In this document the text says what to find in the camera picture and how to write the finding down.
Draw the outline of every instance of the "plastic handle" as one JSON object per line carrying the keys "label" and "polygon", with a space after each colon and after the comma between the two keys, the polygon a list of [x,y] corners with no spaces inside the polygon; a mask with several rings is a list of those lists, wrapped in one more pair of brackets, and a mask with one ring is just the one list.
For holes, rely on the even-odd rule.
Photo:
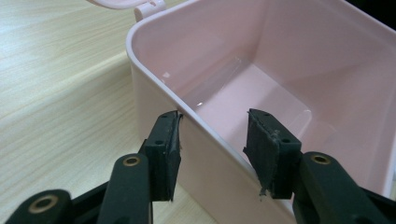
{"label": "plastic handle", "polygon": [[149,0],[87,0],[90,3],[99,7],[107,7],[112,9],[125,9],[137,7],[141,4],[147,3]]}
{"label": "plastic handle", "polygon": [[166,10],[166,4],[163,0],[153,0],[136,7],[134,9],[134,16],[136,21],[141,21],[157,12],[164,10]]}

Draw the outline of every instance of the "table surface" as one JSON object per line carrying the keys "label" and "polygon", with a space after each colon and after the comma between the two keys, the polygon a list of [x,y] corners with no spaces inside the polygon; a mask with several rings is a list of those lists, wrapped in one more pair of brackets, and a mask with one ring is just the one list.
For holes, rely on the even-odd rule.
{"label": "table surface", "polygon": [[[169,7],[183,1],[167,0]],[[0,10],[0,223],[45,189],[72,197],[136,152],[125,36],[132,9],[84,0],[3,0]],[[155,223],[216,223],[179,185]]]}

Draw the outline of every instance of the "pink plastic box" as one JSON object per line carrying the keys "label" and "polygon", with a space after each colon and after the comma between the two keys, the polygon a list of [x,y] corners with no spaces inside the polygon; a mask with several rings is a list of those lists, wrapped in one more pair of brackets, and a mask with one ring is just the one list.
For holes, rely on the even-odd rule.
{"label": "pink plastic box", "polygon": [[179,183],[220,223],[293,223],[260,198],[242,152],[250,108],[389,196],[395,166],[396,33],[341,0],[188,1],[129,32],[142,138],[179,110]]}

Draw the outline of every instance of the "wooden table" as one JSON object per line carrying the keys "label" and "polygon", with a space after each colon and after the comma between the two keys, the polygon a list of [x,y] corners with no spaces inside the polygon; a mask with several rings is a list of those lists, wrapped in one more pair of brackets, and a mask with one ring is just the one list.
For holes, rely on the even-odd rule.
{"label": "wooden table", "polygon": [[[166,1],[174,6],[182,1]],[[72,197],[136,152],[125,36],[132,9],[83,0],[3,0],[0,10],[0,223],[45,189]],[[215,223],[180,186],[155,223]]]}

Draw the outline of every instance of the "screw hole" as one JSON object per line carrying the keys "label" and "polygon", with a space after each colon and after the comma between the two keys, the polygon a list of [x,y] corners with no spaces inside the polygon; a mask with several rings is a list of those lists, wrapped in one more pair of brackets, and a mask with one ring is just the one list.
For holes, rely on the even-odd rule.
{"label": "screw hole", "polygon": [[311,160],[316,162],[316,163],[323,164],[323,165],[328,165],[328,164],[331,163],[329,158],[324,157],[324,156],[320,156],[320,155],[313,155],[311,157]]}
{"label": "screw hole", "polygon": [[55,206],[57,202],[58,197],[53,194],[42,196],[30,204],[29,212],[32,214],[43,213]]}
{"label": "screw hole", "polygon": [[139,164],[139,162],[140,162],[140,159],[138,157],[133,156],[133,157],[126,158],[122,163],[125,166],[135,166],[135,165]]}

